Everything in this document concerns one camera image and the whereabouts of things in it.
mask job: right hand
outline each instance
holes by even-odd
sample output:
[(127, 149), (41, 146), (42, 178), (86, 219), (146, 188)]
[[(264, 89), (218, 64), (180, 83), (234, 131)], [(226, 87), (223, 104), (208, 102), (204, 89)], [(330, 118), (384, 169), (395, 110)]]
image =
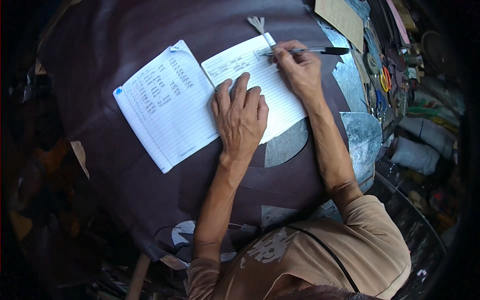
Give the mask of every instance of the right hand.
[(316, 101), (322, 94), (322, 78), (320, 67), (322, 61), (313, 52), (304, 52), (294, 54), (288, 50), (294, 48), (306, 48), (304, 44), (297, 40), (279, 42), (273, 48), (276, 61), (281, 66), (288, 77), (293, 91), (300, 96), (303, 103), (307, 106)]

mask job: notebook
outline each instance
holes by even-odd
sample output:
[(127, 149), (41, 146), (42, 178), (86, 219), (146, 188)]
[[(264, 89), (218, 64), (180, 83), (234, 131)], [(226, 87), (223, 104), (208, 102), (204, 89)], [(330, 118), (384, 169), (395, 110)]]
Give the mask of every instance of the notebook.
[(306, 117), (289, 90), (264, 36), (235, 45), (202, 62), (180, 40), (113, 91), (125, 119), (163, 173), (218, 137), (209, 99), (227, 78), (250, 73), (248, 88), (260, 86), (270, 109), (260, 144)]

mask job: person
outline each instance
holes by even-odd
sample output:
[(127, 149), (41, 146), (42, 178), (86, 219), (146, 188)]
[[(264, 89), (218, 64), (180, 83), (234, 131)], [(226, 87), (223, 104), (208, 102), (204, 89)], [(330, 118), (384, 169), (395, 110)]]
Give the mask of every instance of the person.
[(261, 88), (247, 90), (248, 73), (236, 80), (230, 93), (233, 82), (227, 79), (211, 99), (223, 151), (193, 234), (186, 283), (191, 300), (390, 299), (410, 274), (410, 255), (400, 231), (384, 205), (364, 196), (355, 180), (322, 93), (319, 57), (311, 52), (292, 56), (288, 50), (293, 48), (306, 47), (296, 40), (280, 42), (275, 60), (308, 111), (318, 167), (344, 224), (324, 218), (273, 230), (239, 252), (220, 273), (220, 243), (235, 192), (268, 117)]

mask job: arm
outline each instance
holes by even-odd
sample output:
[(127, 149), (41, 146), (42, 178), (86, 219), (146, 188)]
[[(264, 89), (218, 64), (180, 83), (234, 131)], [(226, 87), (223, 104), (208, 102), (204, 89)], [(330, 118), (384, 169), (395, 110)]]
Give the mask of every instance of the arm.
[(212, 97), (211, 108), (223, 141), (218, 168), (193, 233), (193, 259), (220, 262), (220, 244), (227, 232), (233, 198), (267, 126), (268, 107), (261, 89), (247, 90), (250, 74), (225, 80)]
[(306, 46), (296, 40), (280, 42), (274, 49), (275, 58), (308, 111), (320, 174), (327, 192), (342, 213), (348, 204), (363, 194), (355, 179), (350, 155), (322, 92), (322, 62), (312, 52), (292, 56), (287, 52), (292, 48)]

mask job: beige t-shirt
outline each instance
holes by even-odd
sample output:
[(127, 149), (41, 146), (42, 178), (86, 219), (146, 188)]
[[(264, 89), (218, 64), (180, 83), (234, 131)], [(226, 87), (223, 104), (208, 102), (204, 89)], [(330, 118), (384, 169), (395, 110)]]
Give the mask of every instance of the beige t-shirt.
[[(410, 253), (397, 226), (375, 196), (350, 203), (345, 224), (330, 218), (293, 224), (318, 237), (343, 263), (360, 292), (390, 299), (410, 275)], [(263, 300), (284, 274), (312, 285), (353, 291), (335, 260), (314, 239), (290, 228), (274, 230), (237, 255), (225, 274), (217, 262), (195, 259), (188, 271), (193, 300)]]

